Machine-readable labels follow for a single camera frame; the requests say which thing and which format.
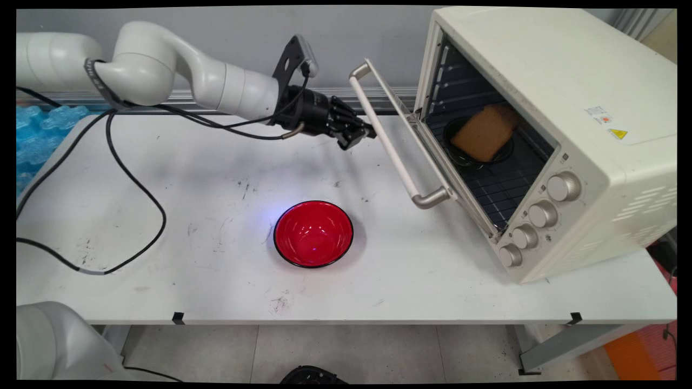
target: oven knob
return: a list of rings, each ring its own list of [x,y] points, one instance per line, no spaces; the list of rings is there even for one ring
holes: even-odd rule
[[[534,248],[538,244],[538,234],[533,227],[525,224],[512,231],[512,241],[518,248]]]
[[[529,220],[536,227],[552,227],[558,222],[558,210],[550,201],[539,201],[529,207]]]
[[[581,185],[573,173],[562,172],[548,179],[548,195],[555,201],[572,201],[579,197]]]
[[[500,261],[507,267],[521,265],[521,252],[513,244],[500,248]]]

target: robotic arm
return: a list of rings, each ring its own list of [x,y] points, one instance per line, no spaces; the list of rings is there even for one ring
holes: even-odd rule
[[[157,105],[173,90],[174,74],[188,80],[195,102],[207,109],[247,120],[271,116],[295,98],[301,88],[289,86],[300,69],[313,78],[318,66],[308,43],[295,35],[286,45],[272,77],[215,60],[169,30],[145,21],[120,29],[112,62],[103,62],[96,40],[81,34],[17,33],[17,86],[35,91],[98,91],[115,108]],[[305,89],[298,101],[266,122],[305,134],[337,138],[343,150],[363,137],[375,137],[372,126],[356,117],[337,97]]]

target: orange object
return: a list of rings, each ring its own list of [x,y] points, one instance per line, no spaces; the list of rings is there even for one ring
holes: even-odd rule
[[[656,265],[668,280],[668,272],[658,262]],[[677,295],[677,278],[671,284]],[[665,328],[664,324],[648,325],[603,346],[621,380],[675,379],[675,346],[670,337],[663,339]],[[668,330],[677,338],[677,320],[668,325]]]
[[[452,137],[451,143],[476,161],[489,162],[511,138],[520,116],[504,105],[487,105]]]

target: red bowl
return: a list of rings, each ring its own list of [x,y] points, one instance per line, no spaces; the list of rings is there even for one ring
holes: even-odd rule
[[[274,246],[288,262],[307,268],[333,264],[353,242],[353,223],[341,208],[326,201],[290,207],[274,227]]]

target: table top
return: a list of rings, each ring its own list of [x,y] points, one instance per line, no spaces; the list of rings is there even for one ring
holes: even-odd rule
[[[59,158],[83,119],[38,176]],[[214,116],[221,123],[239,118]],[[392,128],[396,116],[382,117]],[[263,125],[255,134],[281,133]],[[87,269],[109,269],[161,224],[110,155],[105,120],[27,203],[17,236]],[[106,276],[75,272],[17,244],[17,304],[54,300],[92,324],[667,323],[677,299],[645,250],[516,284],[464,210],[420,210],[377,139],[342,151],[326,136],[257,141],[177,116],[116,116],[122,161],[160,201],[167,227],[137,260]],[[278,217],[301,201],[340,206],[354,241],[333,265],[302,269],[273,245]]]

